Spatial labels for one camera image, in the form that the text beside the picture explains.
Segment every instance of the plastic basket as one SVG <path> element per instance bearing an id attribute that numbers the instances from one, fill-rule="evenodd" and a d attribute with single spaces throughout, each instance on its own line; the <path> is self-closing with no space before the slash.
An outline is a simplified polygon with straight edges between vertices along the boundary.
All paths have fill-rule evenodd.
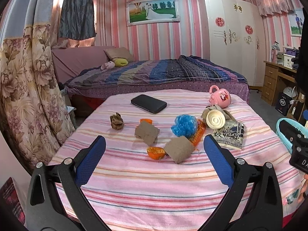
<path id="1" fill-rule="evenodd" d="M 293 127 L 297 128 L 305 136 L 305 138 L 308 137 L 308 130 L 305 129 L 305 127 L 303 125 L 301 125 L 300 123 L 298 123 L 297 121 L 289 119 L 289 118 L 281 118 L 277 121 L 277 123 L 276 123 L 276 134 L 278 135 L 280 140 L 283 142 L 283 144 L 286 146 L 289 153 L 292 154 L 292 143 L 279 130 L 279 123 L 283 120 L 287 121 Z"/>

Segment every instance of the person's hand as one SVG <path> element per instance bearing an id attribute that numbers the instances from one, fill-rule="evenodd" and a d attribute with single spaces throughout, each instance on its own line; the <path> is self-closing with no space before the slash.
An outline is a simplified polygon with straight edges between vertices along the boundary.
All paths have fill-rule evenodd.
<path id="1" fill-rule="evenodd" d="M 303 187 L 301 188 L 301 191 L 299 192 L 300 195 L 298 197 L 298 203 L 301 203 L 304 200 L 304 192 L 306 192 L 307 188 L 308 188 L 308 174 L 305 174 L 304 179 L 306 179 L 306 181 L 304 182 Z"/>

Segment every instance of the smartphone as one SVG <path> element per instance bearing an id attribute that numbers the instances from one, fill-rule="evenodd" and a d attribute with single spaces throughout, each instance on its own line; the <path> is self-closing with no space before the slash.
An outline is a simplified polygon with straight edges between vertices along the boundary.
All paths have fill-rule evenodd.
<path id="1" fill-rule="evenodd" d="M 139 95 L 133 98 L 131 100 L 131 104 L 139 108 L 145 109 L 153 114 L 161 112 L 167 106 L 166 102 L 147 95 Z"/>

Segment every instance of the double bed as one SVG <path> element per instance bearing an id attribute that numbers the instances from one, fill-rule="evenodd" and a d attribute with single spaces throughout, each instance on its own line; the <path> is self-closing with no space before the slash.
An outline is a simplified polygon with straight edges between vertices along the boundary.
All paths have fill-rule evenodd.
<path id="1" fill-rule="evenodd" d="M 50 164 L 75 157 L 89 147 L 98 135 L 106 139 L 106 151 L 88 184 L 81 187 L 98 215 L 112 230 L 197 230 L 217 207 L 228 187 L 223 185 L 203 150 L 203 139 L 190 158 L 175 164 L 170 157 L 152 160 L 147 145 L 134 136 L 141 118 L 151 118 L 160 129 L 156 146 L 164 145 L 175 135 L 171 131 L 177 115 L 200 117 L 209 105 L 207 92 L 159 90 L 145 92 L 166 101 L 168 106 L 152 115 L 130 104 L 140 93 L 110 96 L 68 138 Z M 239 96 L 231 95 L 226 108 L 245 125 L 241 151 L 231 150 L 235 158 L 248 163 L 274 165 L 284 204 L 301 187 L 301 176 L 289 165 L 290 154 L 278 136 Z M 125 126 L 111 128 L 110 115 L 121 114 Z M 206 129 L 205 135 L 212 130 Z M 65 210 L 75 216 L 66 196 L 57 186 Z M 234 219 L 239 218 L 252 185 L 248 185 Z M 284 206 L 284 216 L 291 214 Z"/>
<path id="2" fill-rule="evenodd" d="M 135 61 L 125 67 L 101 71 L 107 61 L 104 49 L 83 47 L 52 50 L 58 82 L 70 96 L 106 100 L 109 96 L 164 89 L 208 92 L 211 85 L 227 89 L 248 102 L 244 76 L 195 56 L 158 61 Z"/>

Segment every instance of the red plaid fabric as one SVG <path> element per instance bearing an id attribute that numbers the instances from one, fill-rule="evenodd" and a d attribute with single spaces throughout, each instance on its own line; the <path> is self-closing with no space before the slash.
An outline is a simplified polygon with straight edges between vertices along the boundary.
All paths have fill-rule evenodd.
<path id="1" fill-rule="evenodd" d="M 14 187 L 13 179 L 11 177 L 2 186 L 2 188 L 0 188 L 0 197 L 3 197 L 7 206 L 11 209 L 12 213 L 24 225 L 25 213 L 21 208 L 20 202 L 17 197 L 16 189 Z"/>

